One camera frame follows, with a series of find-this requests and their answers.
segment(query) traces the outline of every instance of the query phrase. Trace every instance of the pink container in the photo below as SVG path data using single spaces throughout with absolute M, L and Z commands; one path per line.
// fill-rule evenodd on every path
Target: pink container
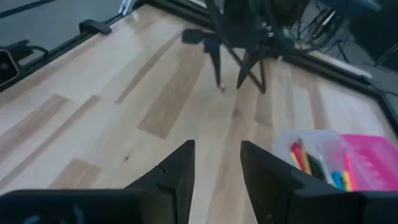
M 398 190 L 398 150 L 385 138 L 343 134 L 354 190 Z

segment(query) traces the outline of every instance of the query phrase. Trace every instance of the wooden tabletop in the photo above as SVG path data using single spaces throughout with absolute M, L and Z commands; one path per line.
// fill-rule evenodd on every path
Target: wooden tabletop
M 181 43 L 192 26 L 143 6 L 0 93 L 1 192 L 123 188 L 195 139 L 190 223 L 255 223 L 242 140 L 270 150 L 281 129 L 332 129 L 397 142 L 373 99 L 284 62 L 266 62 L 265 95 L 236 90 L 222 49 L 221 93 L 203 46 Z

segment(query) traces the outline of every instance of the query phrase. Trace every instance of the plastic container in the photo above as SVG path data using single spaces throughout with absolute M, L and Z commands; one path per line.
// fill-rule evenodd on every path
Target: plastic container
M 335 131 L 329 130 L 284 130 L 279 132 L 273 142 L 274 154 L 295 166 L 290 156 L 291 145 L 301 139 L 307 153 L 317 158 L 324 166 L 326 181 L 332 184 L 331 173 L 346 170 L 344 160 L 349 151 L 347 142 Z
M 398 190 L 398 150 L 385 138 L 342 135 L 349 144 L 356 190 Z

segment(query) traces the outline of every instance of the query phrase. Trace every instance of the gray floor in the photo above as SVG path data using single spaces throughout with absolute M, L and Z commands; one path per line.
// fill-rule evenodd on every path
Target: gray floor
M 37 0 L 2 0 L 0 11 L 12 9 Z M 78 23 L 85 19 L 104 21 L 116 15 L 121 0 L 58 0 L 46 5 L 0 19 L 0 45 L 8 45 L 22 39 L 29 39 L 31 44 L 45 47 L 48 50 L 71 39 L 79 33 Z M 307 17 L 314 18 L 318 13 L 311 3 L 307 8 Z M 398 75 L 386 68 L 370 66 L 374 62 L 370 56 L 351 40 L 344 47 L 349 62 L 372 73 L 375 80 L 383 86 L 396 91 Z M 337 48 L 328 52 L 337 57 Z

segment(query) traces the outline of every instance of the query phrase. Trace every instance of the blue marker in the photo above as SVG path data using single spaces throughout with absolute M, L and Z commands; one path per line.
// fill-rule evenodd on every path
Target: blue marker
M 338 171 L 335 171 L 331 173 L 331 177 L 335 181 L 336 187 L 340 190 L 344 190 L 343 178 L 341 177 L 341 174 Z

